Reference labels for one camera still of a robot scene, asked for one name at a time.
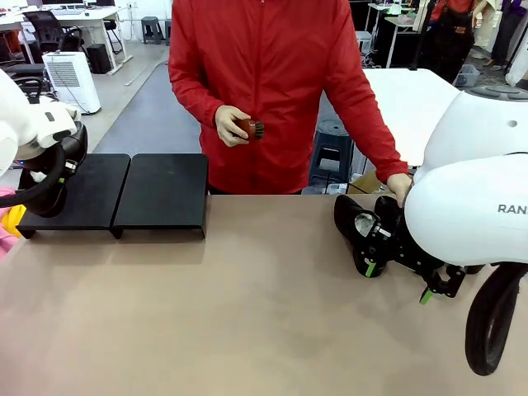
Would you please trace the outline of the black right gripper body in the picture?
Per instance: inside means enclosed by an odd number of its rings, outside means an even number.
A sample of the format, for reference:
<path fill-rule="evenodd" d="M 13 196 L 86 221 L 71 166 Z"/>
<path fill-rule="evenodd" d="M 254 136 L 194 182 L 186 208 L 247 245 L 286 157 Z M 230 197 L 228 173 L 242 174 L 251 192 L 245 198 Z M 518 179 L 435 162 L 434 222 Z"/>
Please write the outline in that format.
<path fill-rule="evenodd" d="M 445 263 L 418 246 L 406 224 L 397 224 L 392 233 L 388 260 L 397 262 L 416 273 L 426 273 L 442 268 Z"/>

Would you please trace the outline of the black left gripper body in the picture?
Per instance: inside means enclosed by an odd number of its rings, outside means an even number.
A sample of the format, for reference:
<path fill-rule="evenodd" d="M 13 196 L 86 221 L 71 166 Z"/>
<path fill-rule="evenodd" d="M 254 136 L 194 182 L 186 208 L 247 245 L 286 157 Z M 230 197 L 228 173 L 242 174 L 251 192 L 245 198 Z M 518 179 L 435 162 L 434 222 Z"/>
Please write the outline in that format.
<path fill-rule="evenodd" d="M 63 138 L 52 148 L 46 149 L 41 155 L 23 161 L 22 167 L 33 172 L 47 173 L 59 161 L 56 147 L 60 146 L 64 151 L 65 164 L 73 166 L 73 169 L 65 169 L 64 172 L 75 173 L 87 156 L 86 126 L 82 122 L 76 122 L 75 126 L 77 127 L 75 134 Z"/>

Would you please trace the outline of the person's left hand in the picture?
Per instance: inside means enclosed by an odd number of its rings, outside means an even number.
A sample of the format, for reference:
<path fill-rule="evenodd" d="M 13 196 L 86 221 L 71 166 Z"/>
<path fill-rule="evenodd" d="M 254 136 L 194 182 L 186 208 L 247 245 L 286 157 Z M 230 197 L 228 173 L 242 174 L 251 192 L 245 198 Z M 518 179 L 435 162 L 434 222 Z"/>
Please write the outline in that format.
<path fill-rule="evenodd" d="M 395 194 L 399 207 L 403 207 L 412 183 L 413 181 L 407 173 L 393 174 L 387 179 L 386 185 Z"/>

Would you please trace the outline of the person's right hand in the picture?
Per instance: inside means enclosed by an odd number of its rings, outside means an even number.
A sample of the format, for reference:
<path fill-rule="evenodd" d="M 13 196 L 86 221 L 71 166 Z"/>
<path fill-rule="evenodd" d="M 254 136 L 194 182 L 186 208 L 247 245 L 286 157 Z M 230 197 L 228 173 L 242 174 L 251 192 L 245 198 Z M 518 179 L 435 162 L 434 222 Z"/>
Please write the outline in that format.
<path fill-rule="evenodd" d="M 234 106 L 219 106 L 214 115 L 219 138 L 230 148 L 241 144 L 248 144 L 248 133 L 239 128 L 236 120 L 249 120 L 250 115 Z"/>

